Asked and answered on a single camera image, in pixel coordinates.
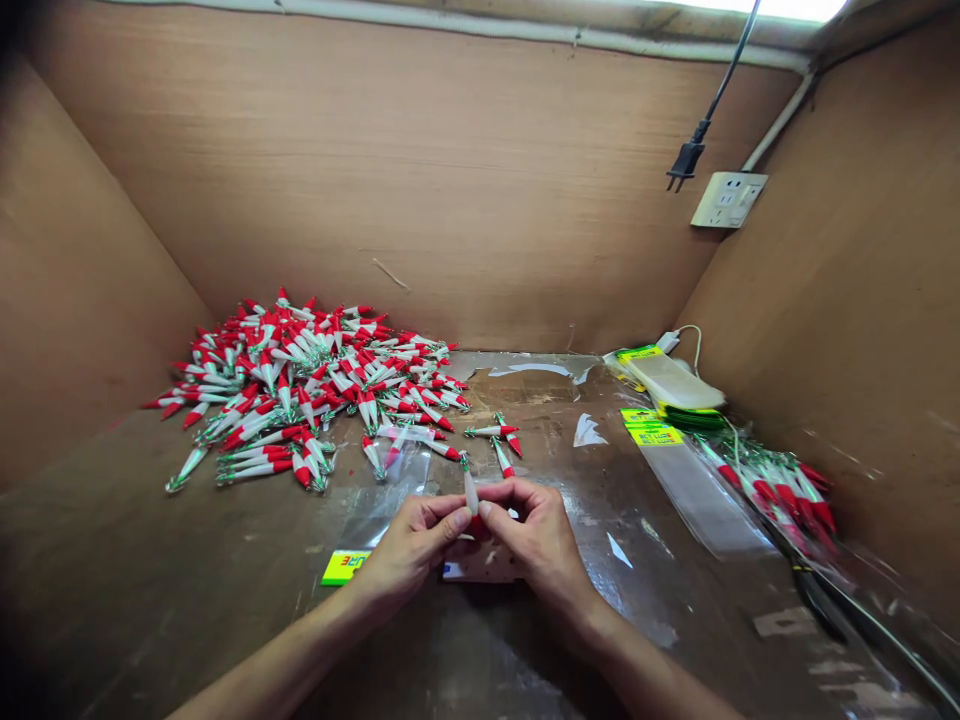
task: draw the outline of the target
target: black cable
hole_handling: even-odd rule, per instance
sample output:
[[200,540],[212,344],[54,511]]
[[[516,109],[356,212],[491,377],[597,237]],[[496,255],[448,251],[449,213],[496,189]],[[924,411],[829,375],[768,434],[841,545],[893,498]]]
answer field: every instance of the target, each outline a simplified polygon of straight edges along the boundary
[[762,0],[756,0],[756,2],[753,3],[753,10],[750,11],[750,17],[747,18],[747,24],[743,26],[743,32],[740,34],[740,42],[737,44],[737,49],[733,53],[733,59],[730,61],[730,67],[727,68],[727,74],[723,76],[723,82],[720,83],[720,89],[717,90],[717,96],[713,99],[713,102],[710,103],[710,109],[707,110],[704,120],[709,120],[713,117],[713,111],[717,109],[717,103],[720,102],[720,98],[723,97],[723,91],[727,89],[727,85],[730,83],[730,78],[733,77],[733,71],[740,62],[740,56],[743,55],[743,48],[747,46],[747,38],[750,37],[750,33],[753,32],[753,26],[757,22],[757,11],[760,9],[761,1]]
[[750,37],[750,32],[753,30],[754,24],[757,22],[757,11],[760,10],[760,3],[763,0],[754,0],[753,10],[750,11],[750,16],[747,18],[746,24],[743,26],[743,32],[740,35],[740,42],[737,43],[737,49],[733,53],[733,59],[730,60],[730,67],[727,68],[727,74],[723,76],[723,82],[720,83],[720,88],[717,90],[716,97],[713,98],[713,102],[710,103],[710,109],[707,110],[707,114],[704,116],[703,120],[700,121],[700,124],[697,125],[697,129],[693,131],[693,136],[690,138],[690,142],[684,143],[680,146],[680,154],[677,155],[676,162],[673,163],[673,167],[667,171],[667,175],[670,177],[670,184],[667,185],[667,192],[670,192],[670,189],[673,187],[673,181],[680,179],[680,183],[677,185],[677,189],[674,192],[680,192],[680,188],[683,187],[685,180],[689,180],[694,176],[694,170],[697,168],[697,161],[700,159],[700,155],[706,149],[706,145],[703,144],[703,138],[707,134],[707,128],[710,127],[710,120],[713,117],[713,111],[717,109],[717,104],[720,102],[720,98],[723,97],[724,91],[727,89],[727,85],[730,83],[730,78],[733,76],[733,71],[736,69],[737,64],[740,62],[740,56],[743,54],[743,48],[747,45],[747,38]]

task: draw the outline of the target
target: forearm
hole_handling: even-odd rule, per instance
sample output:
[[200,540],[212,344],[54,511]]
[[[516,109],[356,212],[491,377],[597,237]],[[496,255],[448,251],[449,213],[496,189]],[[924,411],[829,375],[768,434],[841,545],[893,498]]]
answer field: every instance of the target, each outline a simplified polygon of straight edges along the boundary
[[290,717],[336,662],[366,636],[374,603],[346,586],[203,690],[169,720]]
[[632,717],[742,720],[725,701],[654,647],[599,594],[572,624],[587,658]]

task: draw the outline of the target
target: light fixture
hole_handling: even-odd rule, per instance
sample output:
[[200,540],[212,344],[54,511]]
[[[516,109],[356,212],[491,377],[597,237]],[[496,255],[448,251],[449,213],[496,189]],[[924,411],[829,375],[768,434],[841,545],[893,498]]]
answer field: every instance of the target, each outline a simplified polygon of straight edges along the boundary
[[[753,0],[653,0],[671,5],[687,5],[704,10],[723,10],[748,14]],[[823,24],[833,18],[847,0],[763,0],[760,17],[778,17],[789,20]]]

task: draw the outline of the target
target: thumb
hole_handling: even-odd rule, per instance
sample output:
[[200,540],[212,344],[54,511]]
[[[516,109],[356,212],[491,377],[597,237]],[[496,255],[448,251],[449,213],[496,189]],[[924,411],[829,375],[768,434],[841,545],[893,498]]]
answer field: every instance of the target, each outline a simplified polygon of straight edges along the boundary
[[515,541],[521,523],[510,517],[510,513],[502,507],[488,500],[483,500],[480,503],[480,517],[483,518],[483,522],[486,523],[493,536],[515,553]]
[[460,537],[460,534],[470,525],[471,517],[469,508],[458,508],[437,523],[435,527],[427,530],[426,535],[430,539],[430,553],[433,554],[442,550]]

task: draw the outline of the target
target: electrical cord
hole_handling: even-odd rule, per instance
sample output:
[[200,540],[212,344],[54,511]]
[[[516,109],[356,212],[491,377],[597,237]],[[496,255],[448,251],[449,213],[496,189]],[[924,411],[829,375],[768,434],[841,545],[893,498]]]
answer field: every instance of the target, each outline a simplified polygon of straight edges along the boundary
[[747,38],[750,37],[750,32],[753,30],[754,23],[757,22],[757,11],[760,10],[761,2],[763,2],[763,0],[754,0],[753,10],[750,11],[750,16],[747,18],[747,22],[743,26],[743,33],[740,35],[740,42],[737,43],[737,49],[733,53],[733,59],[730,61],[730,66],[727,68],[726,75],[723,76],[723,81],[720,83],[720,88],[717,90],[717,94],[713,98],[713,102],[710,103],[710,109],[707,110],[707,114],[704,116],[703,120],[700,121],[700,124],[697,125],[697,129],[693,131],[690,142],[686,142],[680,146],[680,154],[677,155],[677,159],[673,163],[673,167],[667,171],[667,176],[670,178],[670,184],[667,185],[667,192],[670,192],[675,180],[680,180],[680,182],[677,184],[677,189],[674,190],[674,193],[678,193],[680,192],[680,188],[683,187],[683,183],[686,180],[694,177],[694,171],[697,169],[697,161],[700,159],[700,155],[703,154],[703,151],[707,147],[703,143],[703,138],[707,134],[707,128],[710,127],[710,120],[713,118],[713,111],[717,109],[717,104],[720,102],[720,98],[723,97],[723,93],[727,89],[727,85],[730,83],[730,78],[733,76],[733,71],[736,69],[737,63],[740,62],[740,56],[743,54],[743,48],[745,48],[747,45]]
[[703,343],[703,330],[697,325],[684,325],[683,327],[678,327],[674,332],[681,333],[684,330],[691,329],[697,331],[697,353],[693,356],[693,374],[700,377],[700,345]]

